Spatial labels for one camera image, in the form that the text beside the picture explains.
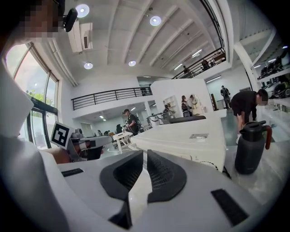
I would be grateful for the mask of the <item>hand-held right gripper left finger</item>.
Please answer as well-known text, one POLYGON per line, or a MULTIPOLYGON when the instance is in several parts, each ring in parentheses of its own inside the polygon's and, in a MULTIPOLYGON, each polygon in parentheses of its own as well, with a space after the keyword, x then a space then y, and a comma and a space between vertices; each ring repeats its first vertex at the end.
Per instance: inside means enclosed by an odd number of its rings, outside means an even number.
POLYGON ((143 169, 143 152, 59 165, 73 195, 67 213, 70 232, 142 232, 133 224, 129 192, 143 169))

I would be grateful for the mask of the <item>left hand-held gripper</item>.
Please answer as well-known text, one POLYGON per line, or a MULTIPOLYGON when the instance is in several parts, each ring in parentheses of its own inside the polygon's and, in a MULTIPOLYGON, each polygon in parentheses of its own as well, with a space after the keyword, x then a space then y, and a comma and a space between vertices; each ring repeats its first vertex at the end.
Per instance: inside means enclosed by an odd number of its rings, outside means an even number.
POLYGON ((110 136, 85 137, 80 128, 73 129, 60 122, 55 122, 50 142, 68 153, 71 162, 81 161, 80 153, 103 147, 112 142, 110 136))

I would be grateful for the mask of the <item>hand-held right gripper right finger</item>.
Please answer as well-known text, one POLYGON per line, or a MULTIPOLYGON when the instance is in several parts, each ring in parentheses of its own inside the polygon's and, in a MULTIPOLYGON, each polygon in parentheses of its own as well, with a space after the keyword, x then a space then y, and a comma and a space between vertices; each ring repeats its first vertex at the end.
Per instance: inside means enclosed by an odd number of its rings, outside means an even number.
POLYGON ((215 168, 157 152, 179 165, 187 180, 171 200, 149 203, 132 232, 249 232, 264 208, 241 186, 215 168))

